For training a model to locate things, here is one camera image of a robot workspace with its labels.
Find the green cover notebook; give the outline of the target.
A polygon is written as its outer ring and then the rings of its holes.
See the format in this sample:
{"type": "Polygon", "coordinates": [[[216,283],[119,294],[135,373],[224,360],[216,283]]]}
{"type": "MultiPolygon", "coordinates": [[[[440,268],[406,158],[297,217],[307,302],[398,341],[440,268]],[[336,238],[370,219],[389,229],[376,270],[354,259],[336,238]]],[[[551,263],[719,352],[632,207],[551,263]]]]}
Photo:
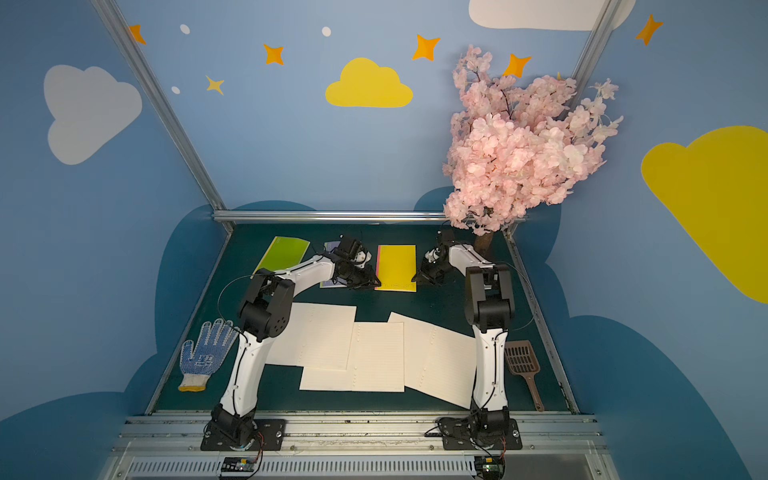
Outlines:
{"type": "Polygon", "coordinates": [[[276,236],[254,269],[277,272],[292,268],[302,262],[310,243],[307,240],[276,236]]]}

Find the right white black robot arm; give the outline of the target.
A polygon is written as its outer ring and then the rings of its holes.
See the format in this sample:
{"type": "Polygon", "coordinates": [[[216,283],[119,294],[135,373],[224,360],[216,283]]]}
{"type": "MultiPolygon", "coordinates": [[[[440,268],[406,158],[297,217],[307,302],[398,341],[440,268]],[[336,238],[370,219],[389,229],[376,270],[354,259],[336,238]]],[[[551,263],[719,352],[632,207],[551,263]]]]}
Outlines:
{"type": "Polygon", "coordinates": [[[448,229],[437,232],[436,246],[427,251],[413,280],[439,285],[456,270],[465,278],[464,311],[476,345],[476,374],[469,432],[507,433],[510,425],[505,391],[504,348],[515,318],[511,269],[493,263],[448,229]]]}

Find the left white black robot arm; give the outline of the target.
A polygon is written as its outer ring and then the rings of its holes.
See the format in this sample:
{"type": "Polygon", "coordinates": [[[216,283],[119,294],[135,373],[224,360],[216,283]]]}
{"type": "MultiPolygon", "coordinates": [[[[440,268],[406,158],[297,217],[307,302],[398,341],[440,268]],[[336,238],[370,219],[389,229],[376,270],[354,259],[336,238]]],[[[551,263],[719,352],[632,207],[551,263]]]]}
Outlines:
{"type": "Polygon", "coordinates": [[[259,382],[275,339],[289,324],[294,297],[326,281],[341,279],[352,290],[381,285],[371,252],[361,241],[342,236],[323,251],[288,269],[256,270],[237,312],[239,343],[232,374],[209,425],[229,437],[249,428],[257,404],[259,382]]]}

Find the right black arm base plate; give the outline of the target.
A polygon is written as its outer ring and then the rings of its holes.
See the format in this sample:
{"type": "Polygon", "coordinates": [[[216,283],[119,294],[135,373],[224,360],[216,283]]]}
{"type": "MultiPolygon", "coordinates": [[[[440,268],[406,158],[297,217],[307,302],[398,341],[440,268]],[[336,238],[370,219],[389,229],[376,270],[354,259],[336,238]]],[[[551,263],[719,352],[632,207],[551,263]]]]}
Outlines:
{"type": "Polygon", "coordinates": [[[522,437],[515,419],[509,420],[506,430],[486,430],[475,427],[466,418],[441,417],[436,422],[443,448],[448,451],[521,450],[522,437]]]}

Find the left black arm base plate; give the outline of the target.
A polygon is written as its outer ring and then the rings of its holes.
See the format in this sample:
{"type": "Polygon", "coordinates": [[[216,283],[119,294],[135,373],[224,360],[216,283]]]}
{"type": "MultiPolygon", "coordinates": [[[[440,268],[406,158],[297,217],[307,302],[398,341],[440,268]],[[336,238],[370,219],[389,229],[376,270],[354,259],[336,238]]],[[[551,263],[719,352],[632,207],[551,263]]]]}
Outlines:
{"type": "Polygon", "coordinates": [[[279,451],[285,435],[283,419],[211,420],[203,430],[202,451],[279,451]]]}

